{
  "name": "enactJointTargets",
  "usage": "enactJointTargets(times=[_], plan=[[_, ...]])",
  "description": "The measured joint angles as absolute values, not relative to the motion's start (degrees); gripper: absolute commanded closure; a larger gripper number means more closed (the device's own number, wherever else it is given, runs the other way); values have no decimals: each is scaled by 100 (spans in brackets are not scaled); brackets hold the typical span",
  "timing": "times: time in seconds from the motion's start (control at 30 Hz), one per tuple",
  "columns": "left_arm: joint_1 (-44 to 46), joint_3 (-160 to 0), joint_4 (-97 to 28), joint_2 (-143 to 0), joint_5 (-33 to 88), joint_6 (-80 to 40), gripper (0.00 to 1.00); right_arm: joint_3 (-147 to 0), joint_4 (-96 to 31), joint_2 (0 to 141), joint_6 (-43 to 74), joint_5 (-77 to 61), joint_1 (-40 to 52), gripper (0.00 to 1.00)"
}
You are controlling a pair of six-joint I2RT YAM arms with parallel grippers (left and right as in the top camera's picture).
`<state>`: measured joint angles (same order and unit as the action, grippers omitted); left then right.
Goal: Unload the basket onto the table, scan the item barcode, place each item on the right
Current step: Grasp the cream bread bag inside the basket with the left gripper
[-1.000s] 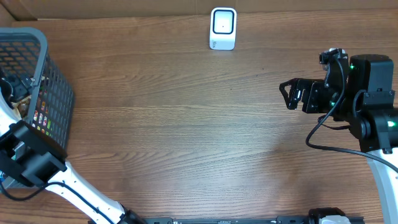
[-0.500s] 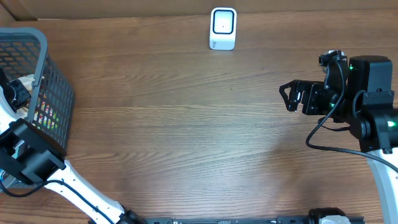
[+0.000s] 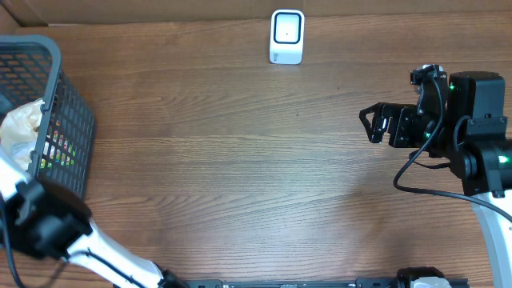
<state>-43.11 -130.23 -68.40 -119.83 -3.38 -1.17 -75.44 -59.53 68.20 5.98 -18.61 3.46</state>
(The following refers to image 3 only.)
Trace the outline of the beige paper snack bag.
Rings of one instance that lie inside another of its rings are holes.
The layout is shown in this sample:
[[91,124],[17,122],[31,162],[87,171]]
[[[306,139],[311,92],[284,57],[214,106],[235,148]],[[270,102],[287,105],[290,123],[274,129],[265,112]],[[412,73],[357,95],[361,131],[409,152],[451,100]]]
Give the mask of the beige paper snack bag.
[[23,170],[32,163],[30,154],[35,150],[44,103],[40,98],[21,105],[9,112],[1,124],[1,146]]

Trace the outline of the green gummy candy bag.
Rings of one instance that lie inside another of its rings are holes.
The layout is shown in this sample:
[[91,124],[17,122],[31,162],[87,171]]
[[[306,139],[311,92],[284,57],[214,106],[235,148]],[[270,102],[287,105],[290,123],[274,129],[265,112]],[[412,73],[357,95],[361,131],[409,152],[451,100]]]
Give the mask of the green gummy candy bag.
[[59,131],[60,121],[55,118],[50,121],[54,127],[49,127],[46,133],[46,142],[39,168],[48,170],[53,164],[71,167],[74,165],[76,149],[68,137]]

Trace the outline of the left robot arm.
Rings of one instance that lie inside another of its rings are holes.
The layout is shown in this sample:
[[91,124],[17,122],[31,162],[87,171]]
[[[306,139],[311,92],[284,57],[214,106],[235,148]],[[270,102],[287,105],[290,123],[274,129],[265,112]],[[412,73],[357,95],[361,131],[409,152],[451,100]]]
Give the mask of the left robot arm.
[[90,208],[56,182],[37,180],[1,153],[1,244],[12,278],[22,287],[14,252],[86,268],[115,287],[179,288],[185,283],[104,233]]

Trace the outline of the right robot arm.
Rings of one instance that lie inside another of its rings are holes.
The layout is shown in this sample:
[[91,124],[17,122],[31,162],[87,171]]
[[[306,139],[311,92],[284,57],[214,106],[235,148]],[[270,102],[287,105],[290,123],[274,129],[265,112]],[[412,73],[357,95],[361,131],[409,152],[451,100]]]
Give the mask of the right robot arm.
[[[506,83],[495,72],[447,74],[439,65],[410,72],[419,95],[414,105],[378,102],[360,111],[359,118],[372,143],[390,136],[393,148],[407,148],[407,163],[397,172],[396,189],[468,201],[485,240],[493,283],[511,285],[511,140],[504,116]],[[460,194],[413,188],[400,177],[422,152],[443,160],[462,182]]]

